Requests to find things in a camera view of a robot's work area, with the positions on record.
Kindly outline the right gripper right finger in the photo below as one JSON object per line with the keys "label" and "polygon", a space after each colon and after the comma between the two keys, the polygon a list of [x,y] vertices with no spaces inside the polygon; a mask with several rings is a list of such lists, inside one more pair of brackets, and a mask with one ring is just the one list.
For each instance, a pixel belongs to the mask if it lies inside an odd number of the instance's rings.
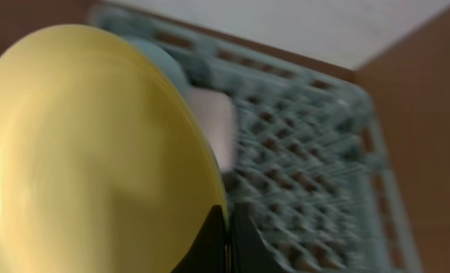
{"label": "right gripper right finger", "polygon": [[270,254],[248,215],[246,204],[237,204],[230,219],[232,272],[285,273]]}

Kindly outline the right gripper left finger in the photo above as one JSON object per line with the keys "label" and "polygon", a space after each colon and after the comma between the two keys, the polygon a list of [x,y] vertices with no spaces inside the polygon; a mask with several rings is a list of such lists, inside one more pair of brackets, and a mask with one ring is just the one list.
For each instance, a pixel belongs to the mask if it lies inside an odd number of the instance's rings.
{"label": "right gripper left finger", "polygon": [[227,231],[223,210],[211,207],[186,255],[172,273],[224,273],[226,266]]}

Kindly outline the yellow round plate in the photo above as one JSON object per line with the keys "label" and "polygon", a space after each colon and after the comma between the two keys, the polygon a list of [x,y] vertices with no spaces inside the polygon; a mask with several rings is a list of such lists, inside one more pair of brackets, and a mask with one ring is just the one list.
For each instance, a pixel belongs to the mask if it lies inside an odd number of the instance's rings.
{"label": "yellow round plate", "polygon": [[58,25],[0,56],[0,272],[169,272],[226,206],[186,101],[124,39]]}

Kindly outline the white bowl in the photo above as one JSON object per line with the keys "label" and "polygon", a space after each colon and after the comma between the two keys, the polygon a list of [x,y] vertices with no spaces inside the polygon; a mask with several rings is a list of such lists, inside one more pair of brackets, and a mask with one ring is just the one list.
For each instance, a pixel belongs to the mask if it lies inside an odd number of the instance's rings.
{"label": "white bowl", "polygon": [[238,121],[233,100],[218,91],[192,87],[186,100],[211,147],[221,173],[236,164]]}

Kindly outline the light blue bowl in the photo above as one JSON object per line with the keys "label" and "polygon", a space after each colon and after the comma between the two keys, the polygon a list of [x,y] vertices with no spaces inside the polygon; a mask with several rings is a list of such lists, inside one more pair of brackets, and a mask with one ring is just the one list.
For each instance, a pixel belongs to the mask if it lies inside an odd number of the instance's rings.
{"label": "light blue bowl", "polygon": [[129,43],[149,58],[177,88],[181,96],[187,97],[190,91],[188,78],[178,62],[161,47],[138,37],[127,37]]}

